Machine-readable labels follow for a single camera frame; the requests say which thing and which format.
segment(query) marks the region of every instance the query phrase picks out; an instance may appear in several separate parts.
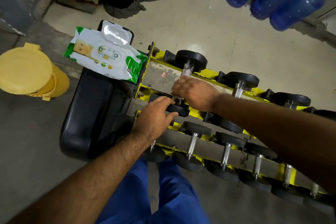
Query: floor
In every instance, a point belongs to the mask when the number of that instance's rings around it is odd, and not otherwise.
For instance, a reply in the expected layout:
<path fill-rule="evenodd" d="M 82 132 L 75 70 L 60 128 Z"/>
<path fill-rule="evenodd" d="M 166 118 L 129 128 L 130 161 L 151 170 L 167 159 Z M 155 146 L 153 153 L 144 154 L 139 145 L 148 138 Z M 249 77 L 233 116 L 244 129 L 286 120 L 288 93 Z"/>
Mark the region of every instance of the floor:
<path fill-rule="evenodd" d="M 102 6 L 91 15 L 52 4 L 44 22 L 37 23 L 16 43 L 16 46 L 24 42 L 40 44 L 72 79 L 68 92 L 51 102 L 0 91 L 3 138 L 0 140 L 0 173 L 4 177 L 0 180 L 0 223 L 5 223 L 85 164 L 64 156 L 58 146 L 60 128 L 81 70 L 62 57 L 76 26 L 96 29 L 100 20 L 116 22 L 134 32 L 132 45 L 136 49 L 146 51 L 154 41 L 162 50 L 197 51 L 206 56 L 209 69 L 252 73 L 259 77 L 262 89 L 307 95 L 312 99 L 312 106 L 336 111 L 333 93 L 336 49 L 328 44 L 295 30 L 277 32 L 267 20 L 257 21 L 250 17 L 248 9 L 231 8 L 225 0 L 160 0 L 144 3 L 144 6 L 146 11 L 119 20 L 110 17 Z M 0 47 L 8 49 L 4 44 L 0 42 Z M 145 82 L 158 90 L 167 90 L 179 76 L 170 70 L 166 81 L 153 81 L 160 78 L 162 68 L 151 65 L 151 69 L 151 76 Z M 142 105 L 135 101 L 132 108 Z M 179 148 L 185 148 L 188 139 L 167 132 L 160 142 L 174 142 Z M 210 149 L 203 143 L 197 145 L 198 154 L 210 152 L 213 158 L 220 157 L 221 148 Z M 235 154 L 229 162 L 239 164 L 241 156 Z M 208 172 L 182 172 L 193 184 L 212 223 L 335 222 L 333 216 L 285 202 L 243 184 L 232 186 Z M 149 164 L 152 211 L 158 207 L 158 189 L 156 166 Z"/>

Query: gray floor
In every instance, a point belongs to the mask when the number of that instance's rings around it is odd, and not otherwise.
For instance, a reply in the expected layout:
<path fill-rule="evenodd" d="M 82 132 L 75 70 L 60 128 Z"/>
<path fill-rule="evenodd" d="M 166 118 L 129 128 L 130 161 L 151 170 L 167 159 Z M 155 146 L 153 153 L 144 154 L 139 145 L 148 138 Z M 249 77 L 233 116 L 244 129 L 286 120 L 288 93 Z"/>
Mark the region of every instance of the gray floor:
<path fill-rule="evenodd" d="M 29 40 L 53 46 L 45 47 L 44 50 L 60 55 L 57 62 L 65 65 L 67 61 L 61 55 L 62 48 L 66 47 L 65 39 L 69 39 L 69 36 L 59 34 L 52 28 L 47 30 L 46 25 L 42 27 L 44 29 L 36 28 L 31 35 L 20 39 L 18 45 Z M 76 84 L 77 80 L 71 79 L 68 92 L 50 102 L 0 91 L 0 223 L 5 223 L 85 164 L 64 156 L 58 145 L 61 125 Z M 142 104 L 135 101 L 132 108 L 136 109 Z M 188 138 L 180 139 L 176 132 L 165 133 L 160 141 L 167 145 L 176 143 L 179 148 L 185 148 Z M 213 145 L 200 141 L 196 150 L 203 155 L 206 153 L 202 150 L 211 149 L 218 158 L 221 149 L 211 148 Z M 334 223 L 333 216 L 285 202 L 244 184 L 234 186 L 208 172 L 181 171 L 194 186 L 212 223 Z M 158 193 L 157 167 L 150 163 L 149 197 L 152 212 L 158 208 Z"/>

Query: blue pants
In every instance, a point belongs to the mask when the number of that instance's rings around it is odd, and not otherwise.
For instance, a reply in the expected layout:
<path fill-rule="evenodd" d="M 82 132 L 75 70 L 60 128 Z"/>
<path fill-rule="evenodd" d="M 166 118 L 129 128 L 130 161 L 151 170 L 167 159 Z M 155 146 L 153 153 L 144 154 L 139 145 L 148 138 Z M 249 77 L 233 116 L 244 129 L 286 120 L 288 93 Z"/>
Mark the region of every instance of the blue pants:
<path fill-rule="evenodd" d="M 159 209 L 151 213 L 147 162 L 138 159 L 111 196 L 96 223 L 209 223 L 192 185 L 171 158 L 160 164 Z"/>

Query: baby image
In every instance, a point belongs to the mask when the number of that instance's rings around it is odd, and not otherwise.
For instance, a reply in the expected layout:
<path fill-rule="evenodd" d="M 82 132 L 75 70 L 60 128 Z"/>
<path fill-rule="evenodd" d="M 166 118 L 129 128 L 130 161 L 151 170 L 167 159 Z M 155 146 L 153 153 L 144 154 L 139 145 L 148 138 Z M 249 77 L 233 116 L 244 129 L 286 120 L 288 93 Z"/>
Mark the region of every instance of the baby image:
<path fill-rule="evenodd" d="M 73 47 L 73 51 L 77 52 L 78 54 L 84 55 L 92 60 L 95 60 L 91 57 L 91 52 L 93 50 L 93 46 L 91 44 L 87 44 L 83 40 L 77 40 L 75 42 L 75 46 Z"/>

